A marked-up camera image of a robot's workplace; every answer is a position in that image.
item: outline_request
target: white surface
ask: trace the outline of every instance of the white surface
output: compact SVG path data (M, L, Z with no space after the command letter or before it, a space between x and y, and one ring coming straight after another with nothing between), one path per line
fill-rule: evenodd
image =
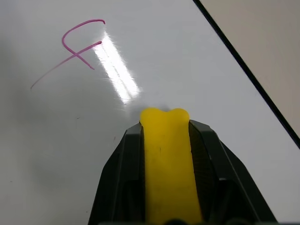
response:
M192 1L5 0L0 10L1 224L86 224L106 160L147 106L209 124L277 219L300 220L300 151ZM63 34L96 18L106 25L66 38L77 52L106 32L111 44L81 55L95 70L74 58L31 91L71 55Z

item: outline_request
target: black line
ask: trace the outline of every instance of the black line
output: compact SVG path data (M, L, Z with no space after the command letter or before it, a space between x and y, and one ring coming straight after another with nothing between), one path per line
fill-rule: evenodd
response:
M261 84L258 82L256 77L253 75L249 67L246 65L244 60L241 58L241 56L238 54L238 52L234 49L233 45L230 43L230 41L227 39L225 34L222 32L222 30L219 28L217 23L214 21L214 19L211 17L209 12L206 10L204 5L200 2L200 0L193 0L193 2L197 5L197 7L200 9L202 14L205 16L207 21L210 23L210 25L213 27L215 32L218 34L220 39L223 41L227 49L230 51L232 56L235 58L237 63L240 65L240 67L244 70L245 74L248 76L252 84L256 87L258 92L261 94L263 99L266 101L266 103L269 105L270 109L273 111L273 113L276 115L277 119L280 121L281 125L285 128L285 130L288 132L292 140L295 142L295 144L300 149L300 139L291 127L291 125L286 121L282 113L279 111L279 109L276 107L274 102L271 100L267 92L263 89Z

